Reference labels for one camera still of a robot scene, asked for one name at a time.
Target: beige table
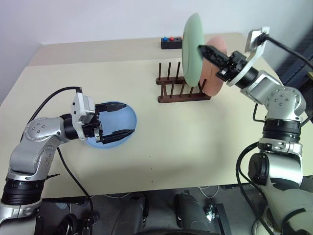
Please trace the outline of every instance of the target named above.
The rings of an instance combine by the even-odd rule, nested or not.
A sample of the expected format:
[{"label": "beige table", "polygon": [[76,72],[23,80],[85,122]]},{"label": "beige table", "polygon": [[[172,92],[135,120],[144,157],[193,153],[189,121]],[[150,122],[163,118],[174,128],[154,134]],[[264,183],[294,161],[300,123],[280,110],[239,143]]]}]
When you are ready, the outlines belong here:
[{"label": "beige table", "polygon": [[[229,52],[243,50],[243,36],[224,37]],[[26,122],[48,95],[65,86],[81,86],[95,103],[126,102],[137,115],[133,136],[117,148],[95,149],[80,140],[61,145],[67,164],[90,194],[236,183],[238,155],[262,136],[263,125],[252,120],[254,103],[237,87],[224,85],[209,101],[159,104],[158,63],[171,61],[175,67],[179,60],[180,51],[160,50],[159,39],[39,49],[0,107],[0,188]],[[277,77],[264,59],[255,67]],[[162,75],[166,73],[167,66],[163,66]],[[39,116],[69,113],[73,98],[73,91],[59,94]],[[265,113],[260,107],[257,117]],[[313,174],[312,133],[312,124],[302,130],[305,175]],[[243,169],[247,169],[248,159],[243,161]],[[83,195],[57,153],[50,170],[50,174],[56,173],[61,175],[46,181],[43,197]]]}]

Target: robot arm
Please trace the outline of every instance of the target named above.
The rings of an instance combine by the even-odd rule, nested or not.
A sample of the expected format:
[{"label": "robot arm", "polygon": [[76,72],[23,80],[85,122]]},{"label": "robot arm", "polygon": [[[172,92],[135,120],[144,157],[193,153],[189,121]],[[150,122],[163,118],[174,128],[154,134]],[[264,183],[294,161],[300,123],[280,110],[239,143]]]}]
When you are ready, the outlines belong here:
[{"label": "robot arm", "polygon": [[235,51],[230,57],[212,46],[199,46],[203,57],[219,67],[217,77],[257,104],[265,105],[267,114],[260,153],[249,162],[248,175],[259,185],[268,200],[273,218],[283,234],[306,231],[313,234],[313,194],[299,189],[302,182],[302,145],[299,143],[306,102],[295,88],[284,87],[264,71],[252,67],[264,50],[258,37],[268,28],[252,30],[246,51],[250,57]]},{"label": "robot arm", "polygon": [[104,136],[100,112],[126,107],[118,102],[96,104],[77,91],[71,114],[37,118],[27,124],[21,142],[13,150],[0,203],[0,224],[28,217],[39,211],[41,194],[57,147],[74,139],[95,137],[103,144],[123,139],[134,130],[119,130]]}]

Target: metal bracket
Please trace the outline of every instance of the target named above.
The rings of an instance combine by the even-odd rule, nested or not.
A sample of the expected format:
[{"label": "metal bracket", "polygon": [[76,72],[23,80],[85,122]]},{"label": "metal bracket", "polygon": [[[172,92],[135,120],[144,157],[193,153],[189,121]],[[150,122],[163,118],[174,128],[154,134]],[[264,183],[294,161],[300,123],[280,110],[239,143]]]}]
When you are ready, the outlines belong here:
[{"label": "metal bracket", "polygon": [[266,42],[261,45],[257,44],[257,37],[262,33],[269,33],[269,27],[262,27],[260,29],[253,29],[249,32],[248,39],[246,41],[245,52],[250,52],[250,56],[247,58],[248,63],[246,66],[237,74],[234,79],[227,82],[230,87],[239,82],[240,79],[249,71],[249,69],[255,64],[255,62],[263,55]]},{"label": "metal bracket", "polygon": [[77,92],[71,106],[72,123],[80,139],[85,139],[82,125],[89,123],[94,115],[92,97]]},{"label": "metal bracket", "polygon": [[213,219],[217,219],[219,228],[222,235],[231,235],[230,225],[225,211],[225,207],[222,203],[209,205],[206,212],[206,218],[211,222]]}]

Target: floor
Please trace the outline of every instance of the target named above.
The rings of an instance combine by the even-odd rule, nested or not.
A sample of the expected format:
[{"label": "floor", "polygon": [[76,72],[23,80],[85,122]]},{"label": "floor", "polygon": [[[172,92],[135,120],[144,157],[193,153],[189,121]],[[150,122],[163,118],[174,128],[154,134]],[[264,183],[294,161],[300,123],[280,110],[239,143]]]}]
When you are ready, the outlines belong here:
[{"label": "floor", "polygon": [[[304,178],[301,186],[304,190],[313,192],[313,178]],[[203,189],[207,195],[212,195],[216,191],[216,186]],[[266,203],[258,194],[258,191],[250,185],[244,186],[252,203],[262,213]],[[205,198],[198,188],[179,188],[167,190],[155,190],[143,192],[149,200],[149,216],[144,230],[155,229],[177,229],[176,215],[174,208],[174,197],[176,194],[186,190],[193,195],[205,209],[209,204],[223,203],[229,220],[233,235],[251,234],[251,226],[255,221],[255,216],[241,195],[238,187],[226,189],[221,186],[217,195],[213,199]],[[94,210],[100,215],[100,221],[94,225],[94,235],[110,235],[115,220],[120,210],[126,205],[129,196],[122,199],[108,198],[104,195],[92,198]],[[89,214],[89,205],[72,205],[71,211],[78,218],[86,217]],[[51,235],[62,218],[69,213],[69,208],[60,209],[55,203],[43,203],[40,215],[45,218],[45,235]]]}]

